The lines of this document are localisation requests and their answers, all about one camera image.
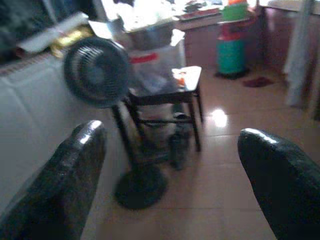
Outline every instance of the red lid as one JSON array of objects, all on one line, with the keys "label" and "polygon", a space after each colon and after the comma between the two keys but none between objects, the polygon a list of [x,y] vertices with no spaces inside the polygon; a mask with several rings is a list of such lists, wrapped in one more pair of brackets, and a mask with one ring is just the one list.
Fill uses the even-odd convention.
[{"label": "red lid", "polygon": [[139,57],[131,57],[130,62],[132,64],[142,64],[147,63],[152,60],[156,60],[158,58],[158,54],[151,53],[149,55],[139,56]]},{"label": "red lid", "polygon": [[244,38],[244,33],[243,32],[236,32],[236,33],[231,33],[227,35],[220,35],[218,37],[218,40],[222,41],[235,41],[235,40],[240,40]]}]

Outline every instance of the floor tile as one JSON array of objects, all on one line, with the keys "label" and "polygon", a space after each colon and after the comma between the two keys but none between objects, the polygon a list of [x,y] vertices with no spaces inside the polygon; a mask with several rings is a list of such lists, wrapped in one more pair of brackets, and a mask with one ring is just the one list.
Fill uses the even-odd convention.
[{"label": "floor tile", "polygon": [[101,240],[222,240],[221,209],[111,210]]},{"label": "floor tile", "polygon": [[254,112],[255,128],[277,133],[278,129],[300,129],[317,127],[318,123],[308,118],[297,108]]},{"label": "floor tile", "polygon": [[194,143],[191,142],[186,164],[192,166],[240,163],[237,142],[238,135],[202,136],[202,151],[196,152]]},{"label": "floor tile", "polygon": [[[243,81],[259,76],[272,79],[274,84],[258,88],[243,86]],[[227,80],[213,77],[207,70],[201,79],[201,92],[206,115],[217,108],[223,109],[227,114],[287,108],[285,85],[276,77],[269,77],[265,73],[251,73],[238,80]]]},{"label": "floor tile", "polygon": [[193,164],[182,171],[166,166],[168,190],[155,205],[168,208],[220,208],[222,206],[221,169],[216,165]]},{"label": "floor tile", "polygon": [[204,123],[204,135],[239,135],[245,128],[253,128],[256,116],[252,113],[230,114],[216,117],[214,114],[207,116]]},{"label": "floor tile", "polygon": [[225,240],[276,240],[262,211],[224,211]]},{"label": "floor tile", "polygon": [[240,163],[220,168],[222,202],[225,209],[260,210],[247,174]]}]

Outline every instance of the stool leg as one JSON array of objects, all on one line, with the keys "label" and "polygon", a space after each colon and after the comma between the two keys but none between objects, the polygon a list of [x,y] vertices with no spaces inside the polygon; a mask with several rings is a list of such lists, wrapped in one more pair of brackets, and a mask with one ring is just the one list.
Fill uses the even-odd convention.
[{"label": "stool leg", "polygon": [[114,106],[112,106],[111,109],[112,109],[112,114],[113,114],[114,120],[116,122],[116,125],[120,131],[123,145],[124,145],[124,148],[126,150],[128,158],[129,158],[130,166],[132,169],[135,169],[138,166],[137,158],[136,158],[136,155],[135,155],[134,150],[132,148],[132,145],[130,143],[128,132],[127,132],[124,120],[121,116],[119,106],[114,105]]},{"label": "stool leg", "polygon": [[188,102],[188,107],[189,107],[189,112],[190,112],[190,116],[191,116],[193,131],[194,131],[196,151],[200,152],[201,151],[201,143],[200,143],[200,137],[199,137],[197,122],[196,122],[196,117],[195,117],[195,109],[194,109],[194,104],[192,103],[192,99],[190,102]]},{"label": "stool leg", "polygon": [[129,114],[135,124],[136,129],[138,130],[140,137],[144,140],[146,135],[145,135],[145,132],[139,122],[139,113],[138,113],[137,106],[129,103],[126,100],[124,101],[124,105],[126,106],[127,110],[129,111]]},{"label": "stool leg", "polygon": [[201,99],[199,86],[196,89],[196,101],[198,102],[201,123],[203,124],[204,123],[204,111],[203,111],[203,108],[202,108],[202,99]]}]

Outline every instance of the fan grille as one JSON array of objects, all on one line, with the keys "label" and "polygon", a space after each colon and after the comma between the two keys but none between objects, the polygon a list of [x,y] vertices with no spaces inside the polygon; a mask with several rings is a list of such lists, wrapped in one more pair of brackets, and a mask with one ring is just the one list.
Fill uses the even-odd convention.
[{"label": "fan grille", "polygon": [[65,58],[64,74],[70,90],[96,107],[111,107],[124,98],[131,71],[123,48],[98,37],[79,41]]}]

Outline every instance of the stacked containers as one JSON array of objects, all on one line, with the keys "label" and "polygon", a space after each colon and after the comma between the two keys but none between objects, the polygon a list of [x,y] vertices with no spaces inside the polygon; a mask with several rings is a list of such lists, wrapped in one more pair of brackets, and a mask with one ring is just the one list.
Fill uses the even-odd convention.
[{"label": "stacked containers", "polygon": [[246,4],[247,0],[228,0],[228,5]]},{"label": "stacked containers", "polygon": [[224,75],[241,73],[245,66],[245,43],[242,32],[232,32],[230,24],[221,25],[221,35],[218,38],[218,70]]},{"label": "stacked containers", "polygon": [[238,21],[247,17],[247,2],[239,2],[225,6],[222,10],[222,18],[224,21]]}]

